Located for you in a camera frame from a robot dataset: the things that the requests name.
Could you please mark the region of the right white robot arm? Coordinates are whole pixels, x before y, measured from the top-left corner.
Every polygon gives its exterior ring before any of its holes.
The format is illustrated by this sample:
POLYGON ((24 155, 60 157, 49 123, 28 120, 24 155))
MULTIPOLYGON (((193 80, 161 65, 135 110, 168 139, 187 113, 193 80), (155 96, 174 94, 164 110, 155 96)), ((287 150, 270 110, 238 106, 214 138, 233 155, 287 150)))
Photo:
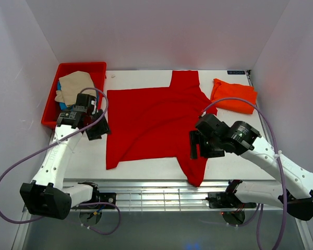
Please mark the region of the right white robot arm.
POLYGON ((200 118, 190 133, 190 156, 223 157, 233 153, 257 165, 274 177, 275 184, 258 184, 243 180, 229 182, 225 192, 210 199, 215 206, 232 208, 250 203, 283 208, 297 219, 313 217, 313 173, 300 167, 274 148, 258 130, 243 121, 232 126, 214 115, 200 118))

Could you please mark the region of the red t shirt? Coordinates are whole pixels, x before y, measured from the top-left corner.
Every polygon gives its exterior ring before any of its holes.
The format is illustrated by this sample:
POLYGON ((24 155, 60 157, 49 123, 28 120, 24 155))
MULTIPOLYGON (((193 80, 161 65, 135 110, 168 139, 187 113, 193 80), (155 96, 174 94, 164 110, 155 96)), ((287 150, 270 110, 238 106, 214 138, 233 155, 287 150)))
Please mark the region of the red t shirt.
POLYGON ((107 170, 121 161, 175 157, 188 182, 201 185, 207 159, 191 159, 189 134, 211 102, 197 71, 173 71, 168 87, 109 90, 107 98, 107 170))

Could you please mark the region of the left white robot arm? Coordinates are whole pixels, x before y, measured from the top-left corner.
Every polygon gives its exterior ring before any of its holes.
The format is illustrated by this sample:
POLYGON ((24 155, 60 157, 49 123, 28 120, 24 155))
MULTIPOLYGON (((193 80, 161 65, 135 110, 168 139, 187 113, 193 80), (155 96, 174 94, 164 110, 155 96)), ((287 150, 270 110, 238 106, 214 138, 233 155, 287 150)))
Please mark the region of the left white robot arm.
POLYGON ((30 214, 63 220, 71 208, 81 203, 89 208, 95 208, 100 203, 95 184, 81 182, 68 188, 63 184, 71 155, 83 135, 80 129, 84 126, 89 126, 85 133, 91 141, 110 133, 101 109, 92 113, 72 110, 60 113, 52 148, 47 151, 31 183, 23 183, 20 188, 20 195, 30 214))

